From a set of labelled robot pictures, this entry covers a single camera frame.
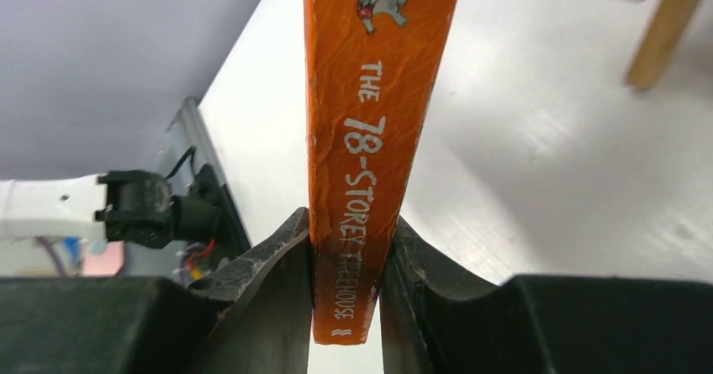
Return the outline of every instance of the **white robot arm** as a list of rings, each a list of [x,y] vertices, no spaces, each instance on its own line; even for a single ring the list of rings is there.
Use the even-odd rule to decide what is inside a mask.
[[[0,181],[0,240],[77,236],[104,240],[95,212],[107,207],[99,175],[54,181]]]

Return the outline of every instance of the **wire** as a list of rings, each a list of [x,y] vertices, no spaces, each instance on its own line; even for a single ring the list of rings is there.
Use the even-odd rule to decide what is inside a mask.
[[[188,147],[188,150],[186,150],[186,152],[183,153],[183,155],[181,155],[181,158],[178,159],[178,162],[173,167],[171,172],[169,172],[168,175],[166,175],[166,179],[173,178],[178,173],[178,170],[181,169],[181,166],[183,166],[183,163],[186,162],[188,157],[191,157],[191,162],[190,162],[191,174],[193,174],[193,177],[195,178],[196,171],[195,171],[195,167],[193,166],[194,161],[195,161],[195,156],[196,156],[196,147],[192,145],[192,146]]]
[[[196,267],[195,267],[195,264],[193,263],[193,258],[196,256],[207,258],[213,252],[213,248],[215,248],[215,238],[210,239],[208,246],[204,250],[188,257],[188,261],[187,261],[188,269],[190,269],[191,271],[195,271]]]
[[[176,272],[176,275],[178,276],[178,281],[181,283],[181,286],[185,287],[187,285],[187,280],[186,280],[186,271],[188,268],[186,267],[186,264],[188,263],[188,258],[190,257],[192,252],[197,252],[198,250],[205,249],[206,244],[200,243],[200,242],[194,242],[192,244],[186,245],[185,248],[183,248],[183,255],[181,256],[181,259],[178,261],[178,268],[174,271]]]
[[[52,246],[52,244],[45,237],[36,237],[35,241],[37,241],[38,244],[42,245],[42,247],[45,248],[45,250],[47,251],[47,255],[49,255],[50,259],[52,260],[52,265],[54,265],[55,267],[55,272],[57,273],[57,276],[68,277],[69,275],[67,275],[64,264],[62,264],[62,259],[59,255],[57,255],[55,247]]]

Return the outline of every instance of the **orange book spine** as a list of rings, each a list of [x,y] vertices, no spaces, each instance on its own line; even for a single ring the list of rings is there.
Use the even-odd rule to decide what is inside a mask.
[[[304,0],[314,339],[366,341],[457,0]]]

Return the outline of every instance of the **wooden chair leg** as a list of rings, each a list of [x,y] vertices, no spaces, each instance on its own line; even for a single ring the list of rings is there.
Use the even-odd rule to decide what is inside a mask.
[[[636,58],[627,81],[634,87],[653,87],[671,63],[681,35],[700,0],[662,0]]]

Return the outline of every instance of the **red wire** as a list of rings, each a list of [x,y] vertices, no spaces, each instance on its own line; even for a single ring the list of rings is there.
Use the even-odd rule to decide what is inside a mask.
[[[194,257],[196,257],[196,256],[208,257],[213,252],[213,248],[215,248],[215,238],[210,239],[210,242],[208,242],[208,246],[206,246],[204,250],[188,257],[188,261],[187,261],[188,268],[190,268],[191,270],[193,270],[195,268],[195,265],[193,264]]]

